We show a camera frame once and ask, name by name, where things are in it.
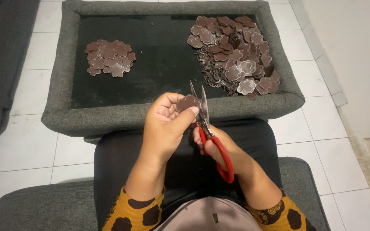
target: person's left hand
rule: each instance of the person's left hand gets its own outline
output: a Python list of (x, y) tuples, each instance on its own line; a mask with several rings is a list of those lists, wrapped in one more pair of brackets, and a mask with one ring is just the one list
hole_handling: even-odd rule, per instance
[(184, 96), (177, 93), (161, 95), (149, 108), (143, 131), (141, 155), (154, 155), (166, 163), (181, 142), (191, 123), (196, 122), (197, 107), (178, 114), (176, 103)]

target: black work mat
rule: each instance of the black work mat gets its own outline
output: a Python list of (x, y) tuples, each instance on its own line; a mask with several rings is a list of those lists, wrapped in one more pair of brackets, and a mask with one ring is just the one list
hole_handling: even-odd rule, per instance
[[(200, 97), (226, 97), (223, 88), (204, 83), (197, 51), (187, 44), (198, 15), (81, 16), (76, 50), (71, 108), (152, 103), (165, 92), (190, 93), (192, 80)], [(205, 15), (207, 17), (224, 15)], [(226, 15), (234, 19), (240, 15)], [(122, 78), (91, 76), (86, 45), (98, 39), (131, 45), (137, 59)]]

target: lap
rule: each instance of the lap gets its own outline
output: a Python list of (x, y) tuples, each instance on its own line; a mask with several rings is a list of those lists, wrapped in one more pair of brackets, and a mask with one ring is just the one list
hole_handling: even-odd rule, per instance
[[(237, 145), (254, 158), (267, 175), (282, 187), (275, 136), (269, 125), (260, 119), (213, 123), (224, 130)], [(97, 145), (94, 157), (94, 197), (98, 226), (101, 228), (116, 196), (125, 185), (142, 144), (142, 132), (113, 132)], [(182, 203), (207, 196), (244, 201), (237, 181), (227, 184), (220, 177), (215, 161), (202, 156), (188, 129), (177, 151), (167, 163), (165, 199), (162, 219), (166, 219)]]

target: scissors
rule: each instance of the scissors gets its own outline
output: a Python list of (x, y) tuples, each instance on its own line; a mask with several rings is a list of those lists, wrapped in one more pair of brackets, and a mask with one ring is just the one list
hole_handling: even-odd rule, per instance
[[(202, 87), (201, 110), (199, 110), (197, 126), (199, 127), (199, 134), (201, 135), (202, 144), (205, 145), (206, 139), (208, 138), (212, 140), (213, 144), (215, 144), (218, 147), (228, 169), (228, 172), (223, 170), (221, 165), (218, 162), (216, 162), (218, 172), (227, 183), (232, 183), (235, 178), (234, 169), (232, 167), (231, 160), (229, 159), (227, 150), (222, 145), (219, 138), (212, 134), (212, 131), (209, 129), (208, 104), (206, 103), (205, 90), (203, 89), (203, 86), (201, 87)], [(197, 94), (195, 93), (194, 86), (192, 85), (192, 81), (191, 81), (191, 93), (195, 98), (198, 98)]]

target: forearm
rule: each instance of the forearm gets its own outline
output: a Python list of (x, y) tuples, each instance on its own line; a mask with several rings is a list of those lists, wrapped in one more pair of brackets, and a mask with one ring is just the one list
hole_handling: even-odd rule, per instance
[(237, 178), (249, 207), (262, 210), (278, 204), (282, 198), (282, 192), (278, 186), (252, 158), (246, 162), (246, 165), (244, 167), (246, 171), (239, 174)]
[(147, 201), (164, 188), (166, 162), (147, 151), (141, 151), (132, 167), (125, 190), (134, 200)]

